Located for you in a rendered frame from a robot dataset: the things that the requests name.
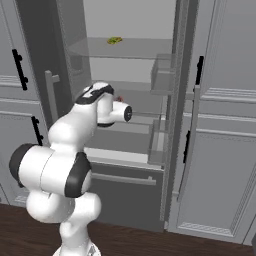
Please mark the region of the clear fridge crisper drawer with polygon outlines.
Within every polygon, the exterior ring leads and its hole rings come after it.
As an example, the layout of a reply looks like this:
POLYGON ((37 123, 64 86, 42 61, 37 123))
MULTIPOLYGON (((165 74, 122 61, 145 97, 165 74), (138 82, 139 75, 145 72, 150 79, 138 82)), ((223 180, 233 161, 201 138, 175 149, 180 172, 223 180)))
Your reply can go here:
POLYGON ((86 144, 85 152, 94 158, 146 164, 148 161, 149 126, 115 124, 98 128, 86 144))

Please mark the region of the glass fridge shelf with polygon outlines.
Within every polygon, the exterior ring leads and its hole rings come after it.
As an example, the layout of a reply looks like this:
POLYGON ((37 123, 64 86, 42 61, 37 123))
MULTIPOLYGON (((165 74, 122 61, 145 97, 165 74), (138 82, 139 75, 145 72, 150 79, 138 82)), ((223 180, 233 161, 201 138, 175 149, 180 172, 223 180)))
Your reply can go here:
POLYGON ((170 54, 171 39, 124 38, 117 44, 108 44, 106 38, 85 38, 69 47, 75 55, 93 58, 155 59, 170 54))
POLYGON ((132 107, 135 115, 157 117, 164 113, 165 97, 151 93, 149 83, 126 82, 126 81, 107 81, 114 89, 113 107, 114 111, 118 107, 124 109, 123 104, 132 107), (122 96, 124 101, 115 101, 117 96, 122 96))

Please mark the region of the clear fridge door bin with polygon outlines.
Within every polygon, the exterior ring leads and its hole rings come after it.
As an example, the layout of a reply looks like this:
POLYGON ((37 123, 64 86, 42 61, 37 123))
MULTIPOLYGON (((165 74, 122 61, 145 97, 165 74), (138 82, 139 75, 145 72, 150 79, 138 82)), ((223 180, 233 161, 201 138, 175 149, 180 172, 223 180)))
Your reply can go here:
POLYGON ((150 126, 150 140, 148 147, 148 163, 163 166, 168 151, 168 121, 154 120, 150 126))
POLYGON ((151 70, 151 93, 170 95, 175 80, 175 55, 158 54, 151 70))

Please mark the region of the grey right fridge door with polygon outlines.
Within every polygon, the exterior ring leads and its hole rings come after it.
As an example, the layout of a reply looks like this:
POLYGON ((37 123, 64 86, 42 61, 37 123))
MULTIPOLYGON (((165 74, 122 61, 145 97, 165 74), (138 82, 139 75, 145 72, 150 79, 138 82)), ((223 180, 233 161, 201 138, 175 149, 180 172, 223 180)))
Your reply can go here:
POLYGON ((200 0, 178 0, 179 19, 174 51, 175 75, 167 108, 168 137, 160 207, 160 220, 163 223, 169 219, 199 2, 200 0))

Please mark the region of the grey fridge door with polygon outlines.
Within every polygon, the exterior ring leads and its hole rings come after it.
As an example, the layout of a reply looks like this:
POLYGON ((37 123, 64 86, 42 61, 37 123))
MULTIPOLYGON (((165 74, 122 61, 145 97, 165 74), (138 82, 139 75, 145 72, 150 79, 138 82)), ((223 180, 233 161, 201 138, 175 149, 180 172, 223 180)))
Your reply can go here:
POLYGON ((160 220, 163 223, 169 219, 199 2, 200 0, 178 0, 179 19, 174 51, 175 75, 167 108, 168 137, 160 207, 160 220))
POLYGON ((58 118, 67 114, 80 92, 91 84, 89 58, 69 47, 87 38, 83 0, 15 0, 48 126, 52 116, 45 71, 58 75, 54 85, 58 118))

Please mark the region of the grey fridge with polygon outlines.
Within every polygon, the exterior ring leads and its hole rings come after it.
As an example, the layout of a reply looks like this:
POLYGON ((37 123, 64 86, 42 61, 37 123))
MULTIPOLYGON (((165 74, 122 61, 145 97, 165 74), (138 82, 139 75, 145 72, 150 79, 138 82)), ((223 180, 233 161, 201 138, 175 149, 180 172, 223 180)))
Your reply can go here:
MULTIPOLYGON (((178 0, 83 0, 83 6, 87 38, 106 38, 107 40, 110 37, 171 39, 172 51, 170 54, 175 55, 176 29, 179 19, 178 0)), ((89 86, 96 82, 126 81, 149 83, 151 88, 151 70, 156 58, 88 58, 91 72, 91 84, 89 86)), ((150 126, 154 120, 169 121, 167 108, 170 95, 164 95, 165 110, 160 116, 135 115, 132 111, 132 117, 129 121, 117 121, 109 127, 118 123, 148 125, 150 134, 150 126)), ((164 165, 150 165, 148 161, 146 164, 142 164, 94 158, 87 153, 86 155, 91 168, 93 163, 102 163, 159 170, 164 174, 164 165)))

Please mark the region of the grey left fridge door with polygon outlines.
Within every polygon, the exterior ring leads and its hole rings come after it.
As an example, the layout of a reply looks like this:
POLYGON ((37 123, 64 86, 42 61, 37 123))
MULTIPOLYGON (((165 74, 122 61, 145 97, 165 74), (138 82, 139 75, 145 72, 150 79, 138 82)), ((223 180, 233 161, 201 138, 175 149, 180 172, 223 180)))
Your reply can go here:
POLYGON ((54 85, 58 118, 67 114, 80 92, 91 84, 89 58, 69 47, 87 38, 83 0, 15 0, 48 126, 52 116, 45 71, 58 75, 54 85))

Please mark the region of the grey freezer drawer front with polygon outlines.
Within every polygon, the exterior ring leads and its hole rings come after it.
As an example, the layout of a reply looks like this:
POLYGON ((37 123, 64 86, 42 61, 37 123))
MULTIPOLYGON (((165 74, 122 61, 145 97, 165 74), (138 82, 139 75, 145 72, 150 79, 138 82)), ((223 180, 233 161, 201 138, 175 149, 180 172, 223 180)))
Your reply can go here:
POLYGON ((98 221, 106 224, 161 232, 160 205, 163 173, 159 170, 93 163, 92 174, 100 173, 156 180, 155 186, 98 180, 92 177, 90 192, 102 202, 98 221))

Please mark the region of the grey cupboard door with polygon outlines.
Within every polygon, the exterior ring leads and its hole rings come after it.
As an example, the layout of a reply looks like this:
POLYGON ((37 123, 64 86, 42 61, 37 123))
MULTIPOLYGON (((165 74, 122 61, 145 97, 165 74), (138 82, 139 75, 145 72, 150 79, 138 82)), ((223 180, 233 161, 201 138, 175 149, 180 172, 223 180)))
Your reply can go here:
POLYGON ((9 171, 9 160, 20 145, 38 144, 35 129, 42 143, 48 145, 48 129, 38 101, 0 98, 0 185, 13 206, 26 205, 28 190, 17 185, 9 171))
POLYGON ((256 104, 256 0, 199 0, 203 100, 256 104))
POLYGON ((183 115, 168 230, 249 245, 256 233, 256 118, 183 115))
POLYGON ((14 0, 0 0, 0 98, 39 101, 39 93, 28 48, 14 0), (22 56, 22 69, 28 78, 22 89, 12 50, 22 56))

